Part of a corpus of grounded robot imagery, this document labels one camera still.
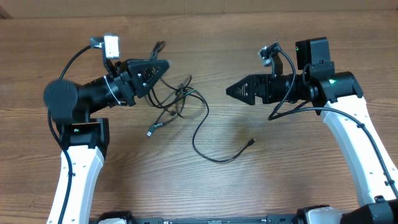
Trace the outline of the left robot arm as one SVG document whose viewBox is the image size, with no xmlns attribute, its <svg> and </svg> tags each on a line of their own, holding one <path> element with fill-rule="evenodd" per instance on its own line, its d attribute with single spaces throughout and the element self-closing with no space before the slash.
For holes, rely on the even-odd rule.
<svg viewBox="0 0 398 224">
<path fill-rule="evenodd" d="M 48 223 L 88 223 L 96 181 L 109 145 L 109 121 L 91 115 L 106 107 L 134 106 L 169 69 L 168 60 L 109 63 L 108 74 L 80 85 L 61 78 L 44 90 L 49 123 L 58 131 L 58 181 Z"/>
</svg>

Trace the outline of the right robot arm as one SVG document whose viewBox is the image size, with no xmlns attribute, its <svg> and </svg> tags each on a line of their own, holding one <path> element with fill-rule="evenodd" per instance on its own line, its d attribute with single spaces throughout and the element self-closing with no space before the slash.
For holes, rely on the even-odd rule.
<svg viewBox="0 0 398 224">
<path fill-rule="evenodd" d="M 351 72 L 337 72 L 328 39 L 319 37 L 295 44 L 292 73 L 284 75 L 287 54 L 278 43 L 259 50 L 268 74 L 248 75 L 226 89 L 226 94 L 249 105 L 260 98 L 274 104 L 269 119 L 283 117 L 280 107 L 294 112 L 314 111 L 335 137 L 354 180 L 359 207 L 353 211 L 313 205 L 295 214 L 268 215 L 266 223 L 396 223 L 397 167 L 389 157 L 370 119 L 364 92 Z"/>
</svg>

